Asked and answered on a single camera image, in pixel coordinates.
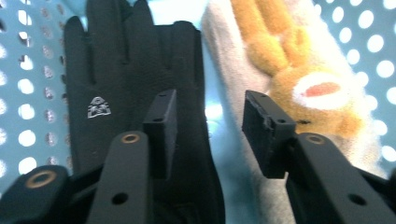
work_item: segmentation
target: glove logo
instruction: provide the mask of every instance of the glove logo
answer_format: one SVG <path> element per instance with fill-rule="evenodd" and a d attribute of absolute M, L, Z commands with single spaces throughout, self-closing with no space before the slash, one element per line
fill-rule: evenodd
<path fill-rule="evenodd" d="M 111 114 L 110 107 L 102 97 L 97 96 L 92 99 L 91 104 L 88 106 L 88 119 L 109 114 Z"/>

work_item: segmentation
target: black glove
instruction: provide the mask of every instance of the black glove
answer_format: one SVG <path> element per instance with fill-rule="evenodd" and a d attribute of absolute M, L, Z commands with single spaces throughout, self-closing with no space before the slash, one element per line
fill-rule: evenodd
<path fill-rule="evenodd" d="M 75 173 L 102 165 L 116 135 L 142 131 L 155 95 L 177 89 L 178 147 L 171 178 L 155 180 L 154 198 L 193 211 L 202 223 L 224 223 L 205 120 L 200 32 L 185 21 L 154 26 L 143 0 L 133 7 L 121 0 L 87 4 L 88 33 L 77 17 L 64 33 Z"/>

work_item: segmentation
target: white triangular logo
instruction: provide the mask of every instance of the white triangular logo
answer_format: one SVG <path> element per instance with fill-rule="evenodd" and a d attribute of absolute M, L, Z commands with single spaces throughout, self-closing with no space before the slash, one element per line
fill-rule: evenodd
<path fill-rule="evenodd" d="M 92 99 L 91 104 L 88 106 L 88 119 L 109 114 L 111 114 L 110 107 L 102 97 L 97 96 Z"/>

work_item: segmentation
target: fuzzy fabric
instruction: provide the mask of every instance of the fuzzy fabric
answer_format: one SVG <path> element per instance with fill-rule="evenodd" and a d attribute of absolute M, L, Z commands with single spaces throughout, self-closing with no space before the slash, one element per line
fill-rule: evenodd
<path fill-rule="evenodd" d="M 241 4 L 241 1 L 233 0 L 233 3 Z M 261 11 L 265 7 L 262 2 L 264 1 L 258 4 L 261 7 Z M 353 71 L 330 35 L 326 23 L 316 13 L 310 0 L 286 0 L 285 5 L 288 13 L 276 14 L 278 18 L 272 18 L 272 20 L 284 21 L 285 17 L 290 17 L 290 19 L 280 23 L 287 24 L 292 21 L 297 27 L 304 27 L 310 41 L 309 57 L 307 58 L 309 66 L 324 67 L 338 74 L 342 83 L 346 83 L 348 87 L 349 97 L 352 102 L 348 109 L 352 110 L 359 119 L 364 121 L 364 125 L 361 125 L 359 130 L 353 133 L 352 136 L 336 133 L 325 133 L 324 135 L 334 141 L 353 165 L 376 175 L 384 176 L 384 172 L 376 165 L 379 159 L 380 144 L 378 136 L 372 132 L 372 118 L 370 110 L 366 107 L 364 90 L 355 84 L 356 80 Z M 255 18 L 254 12 L 250 13 L 252 13 L 250 14 L 251 18 Z M 258 25 L 257 29 L 263 29 L 260 27 L 259 21 L 256 24 Z M 282 25 L 274 24 L 273 22 L 266 24 L 266 27 L 271 30 L 271 35 L 279 34 L 285 29 Z M 260 58 L 262 56 L 260 53 L 256 54 L 257 58 L 255 59 L 254 54 L 252 56 L 249 53 L 249 49 L 258 48 L 259 45 L 253 46 L 255 48 L 249 45 L 251 39 L 249 39 L 249 35 L 243 32 L 246 29 L 238 27 L 230 0 L 209 1 L 203 16 L 202 30 L 226 87 L 227 100 L 232 109 L 230 113 L 234 116 L 236 125 L 241 127 L 245 90 L 268 92 L 273 91 L 273 82 L 276 82 L 276 85 L 284 85 L 285 83 L 273 80 L 271 76 L 279 68 L 286 68 L 287 65 L 280 62 L 277 67 L 273 66 L 273 68 L 266 69 L 265 66 L 262 67 L 257 63 L 262 62 L 262 58 Z M 273 56 L 266 56 L 265 60 L 271 61 Z M 275 56 L 278 60 L 279 53 L 277 51 Z M 240 132 L 240 137 L 243 142 L 243 150 L 253 173 L 253 181 L 262 216 L 261 223 L 293 223 L 294 218 L 284 187 L 284 180 L 270 180 L 263 177 L 242 131 Z"/>

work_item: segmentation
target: black fabric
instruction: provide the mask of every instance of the black fabric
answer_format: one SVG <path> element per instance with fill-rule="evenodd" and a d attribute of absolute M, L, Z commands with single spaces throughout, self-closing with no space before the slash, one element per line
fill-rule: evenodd
<path fill-rule="evenodd" d="M 142 0 L 133 7 L 121 0 L 89 0 L 87 18 L 88 32 L 77 17 L 64 32 L 75 174 L 103 164 L 116 135 L 142 130 L 155 95 L 177 89 L 173 170 L 170 179 L 154 182 L 154 199 L 175 208 L 193 204 L 202 223 L 224 223 L 205 122 L 200 32 L 185 21 L 154 26 Z"/>

